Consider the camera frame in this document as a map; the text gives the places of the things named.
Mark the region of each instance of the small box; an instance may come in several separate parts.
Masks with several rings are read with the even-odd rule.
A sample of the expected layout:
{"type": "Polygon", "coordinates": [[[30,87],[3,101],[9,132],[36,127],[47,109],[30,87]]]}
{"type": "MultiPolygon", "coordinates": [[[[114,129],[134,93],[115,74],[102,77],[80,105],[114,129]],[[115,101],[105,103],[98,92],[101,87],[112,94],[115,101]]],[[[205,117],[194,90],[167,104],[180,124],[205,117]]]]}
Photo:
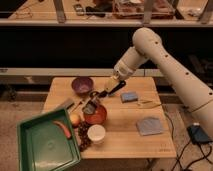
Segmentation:
{"type": "Polygon", "coordinates": [[[127,92],[121,94],[122,103],[138,101],[138,95],[136,92],[127,92]]]}

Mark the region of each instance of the red object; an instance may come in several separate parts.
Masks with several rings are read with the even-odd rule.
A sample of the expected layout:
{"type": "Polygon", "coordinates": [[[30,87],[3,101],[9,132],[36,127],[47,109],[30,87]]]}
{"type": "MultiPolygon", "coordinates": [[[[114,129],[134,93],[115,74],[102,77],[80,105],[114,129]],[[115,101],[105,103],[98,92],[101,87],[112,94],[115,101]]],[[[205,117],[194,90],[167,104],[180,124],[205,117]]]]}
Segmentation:
{"type": "Polygon", "coordinates": [[[89,124],[102,124],[107,117],[107,110],[103,105],[99,105],[94,114],[84,114],[84,119],[89,124]]]}
{"type": "Polygon", "coordinates": [[[67,128],[67,126],[64,123],[62,123],[60,121],[53,121],[53,123],[58,125],[63,130],[67,139],[71,138],[72,135],[71,135],[69,129],[67,128]]]}

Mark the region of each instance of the bowl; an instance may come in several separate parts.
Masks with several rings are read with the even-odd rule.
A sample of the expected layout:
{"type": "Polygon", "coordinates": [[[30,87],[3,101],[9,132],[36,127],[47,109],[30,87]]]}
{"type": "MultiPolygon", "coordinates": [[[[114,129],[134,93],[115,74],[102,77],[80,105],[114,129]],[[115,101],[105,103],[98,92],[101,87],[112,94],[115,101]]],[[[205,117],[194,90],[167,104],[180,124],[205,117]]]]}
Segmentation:
{"type": "Polygon", "coordinates": [[[92,91],[93,89],[93,80],[87,76],[76,77],[72,81],[72,89],[78,95],[84,95],[92,91]]]}
{"type": "Polygon", "coordinates": [[[102,125],[96,124],[92,125],[87,131],[88,138],[94,144],[101,144],[106,135],[106,130],[102,125]]]}
{"type": "Polygon", "coordinates": [[[98,105],[93,114],[85,114],[84,120],[89,124],[103,124],[107,118],[107,110],[103,105],[98,105]]]}

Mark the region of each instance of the plastic tray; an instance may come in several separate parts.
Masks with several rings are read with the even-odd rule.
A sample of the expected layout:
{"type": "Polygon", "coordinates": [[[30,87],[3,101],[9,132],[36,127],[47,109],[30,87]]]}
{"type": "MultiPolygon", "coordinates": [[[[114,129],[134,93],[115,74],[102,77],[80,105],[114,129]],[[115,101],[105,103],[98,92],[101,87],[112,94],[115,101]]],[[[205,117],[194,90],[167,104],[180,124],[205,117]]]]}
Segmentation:
{"type": "Polygon", "coordinates": [[[20,171],[65,170],[81,160],[75,133],[64,109],[24,121],[18,125],[20,171]],[[72,137],[53,123],[63,122],[72,137]]]}

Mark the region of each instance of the white container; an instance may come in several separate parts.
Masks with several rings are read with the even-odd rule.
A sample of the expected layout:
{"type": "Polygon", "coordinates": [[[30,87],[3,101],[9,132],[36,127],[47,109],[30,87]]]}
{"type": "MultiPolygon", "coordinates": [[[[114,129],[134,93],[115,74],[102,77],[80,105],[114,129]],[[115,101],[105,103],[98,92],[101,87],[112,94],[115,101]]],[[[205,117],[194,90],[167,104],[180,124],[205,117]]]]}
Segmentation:
{"type": "Polygon", "coordinates": [[[103,142],[106,130],[102,125],[95,124],[88,129],[87,135],[94,144],[103,142]]]}

